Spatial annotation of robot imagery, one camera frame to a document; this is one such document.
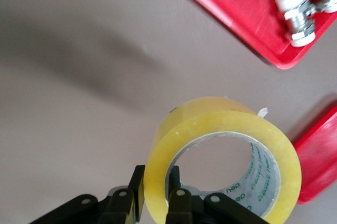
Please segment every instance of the inner ring of tape roll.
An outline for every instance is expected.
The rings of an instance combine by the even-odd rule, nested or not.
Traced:
[[[191,191],[193,195],[199,195],[202,199],[214,192],[223,193],[256,215],[260,217],[266,216],[273,207],[280,191],[280,170],[274,156],[262,143],[251,136],[238,132],[214,132],[198,137],[185,145],[175,155],[167,169],[165,178],[166,201],[169,195],[168,178],[177,160],[193,145],[214,137],[236,137],[248,141],[251,144],[252,153],[248,170],[236,183],[218,191],[199,191],[183,183],[182,187]]]

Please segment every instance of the screw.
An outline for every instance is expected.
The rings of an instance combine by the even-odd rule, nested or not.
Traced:
[[[120,197],[124,197],[127,195],[127,192],[126,191],[121,191],[119,194],[118,194]]]
[[[90,201],[91,201],[90,199],[84,199],[81,201],[81,204],[85,205],[85,204],[90,203]]]
[[[214,202],[214,203],[218,203],[218,202],[220,202],[220,198],[218,196],[213,195],[213,196],[211,196],[211,201]]]
[[[184,195],[185,195],[185,191],[184,191],[184,190],[178,190],[178,191],[176,192],[176,194],[177,194],[178,196],[184,196]]]

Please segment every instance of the yellow tape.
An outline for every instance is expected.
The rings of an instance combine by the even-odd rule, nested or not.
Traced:
[[[212,134],[237,134],[252,145],[249,170],[223,192],[237,201],[245,198],[240,203],[270,224],[284,223],[301,188],[297,154],[278,128],[240,103],[222,97],[184,103],[157,129],[144,174],[146,205],[155,222],[165,223],[165,180],[172,160],[195,139],[207,139]]]

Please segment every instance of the gray tabletop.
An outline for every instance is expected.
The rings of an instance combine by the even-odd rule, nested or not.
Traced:
[[[1,223],[28,223],[77,195],[101,200],[127,184],[160,121],[190,99],[267,107],[291,141],[337,100],[337,23],[286,71],[192,0],[0,0],[0,30]],[[204,148],[181,162],[206,170],[201,187],[229,183],[246,166],[246,158],[222,165],[248,155],[245,147]],[[336,193],[334,184],[296,206],[286,223],[335,223]],[[146,210],[141,223],[153,223]]]

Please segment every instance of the red plastic object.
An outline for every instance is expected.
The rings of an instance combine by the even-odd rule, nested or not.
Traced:
[[[302,168],[299,204],[307,203],[337,180],[337,106],[294,144]]]
[[[279,69],[289,69],[319,39],[337,18],[337,13],[314,15],[316,39],[294,48],[285,38],[275,0],[196,0],[234,32],[241,40]]]

